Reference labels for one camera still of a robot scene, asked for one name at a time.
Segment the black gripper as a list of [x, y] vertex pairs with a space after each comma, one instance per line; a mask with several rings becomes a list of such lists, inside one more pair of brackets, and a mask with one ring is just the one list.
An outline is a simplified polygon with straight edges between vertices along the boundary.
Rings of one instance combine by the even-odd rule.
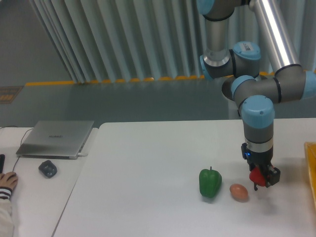
[[249, 165], [249, 179], [253, 182], [254, 191], [258, 188], [258, 168], [262, 173], [267, 173], [266, 176], [266, 187], [275, 185], [280, 181], [280, 170], [273, 167], [271, 160], [273, 157], [273, 147], [265, 152], [254, 152], [248, 149], [247, 144], [241, 145], [242, 157], [247, 161]]

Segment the person's hand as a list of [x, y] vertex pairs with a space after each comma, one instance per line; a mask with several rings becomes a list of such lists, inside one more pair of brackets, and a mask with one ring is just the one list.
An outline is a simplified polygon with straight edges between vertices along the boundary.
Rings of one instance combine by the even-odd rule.
[[0, 174], [0, 187], [8, 189], [11, 192], [15, 189], [18, 183], [18, 176], [15, 172], [1, 173]]

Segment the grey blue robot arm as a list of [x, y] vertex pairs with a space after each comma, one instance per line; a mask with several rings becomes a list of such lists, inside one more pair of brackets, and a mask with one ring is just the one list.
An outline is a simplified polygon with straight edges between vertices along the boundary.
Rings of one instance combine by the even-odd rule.
[[[228, 48], [229, 18], [239, 6], [255, 14], [267, 47], [274, 77], [259, 77], [260, 48], [249, 41]], [[205, 78], [230, 76], [228, 97], [243, 121], [242, 156], [249, 165], [254, 187], [270, 187], [280, 180], [272, 165], [274, 104], [314, 97], [316, 76], [304, 72], [274, 0], [199, 0], [197, 9], [206, 20], [206, 49], [200, 57]]]

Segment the striped cream sleeve forearm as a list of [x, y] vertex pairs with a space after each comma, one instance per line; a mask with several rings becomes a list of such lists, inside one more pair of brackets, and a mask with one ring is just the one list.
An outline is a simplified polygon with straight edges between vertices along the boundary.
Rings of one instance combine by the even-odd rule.
[[12, 237], [14, 224], [11, 217], [12, 206], [10, 201], [12, 190], [6, 187], [0, 188], [0, 236]]

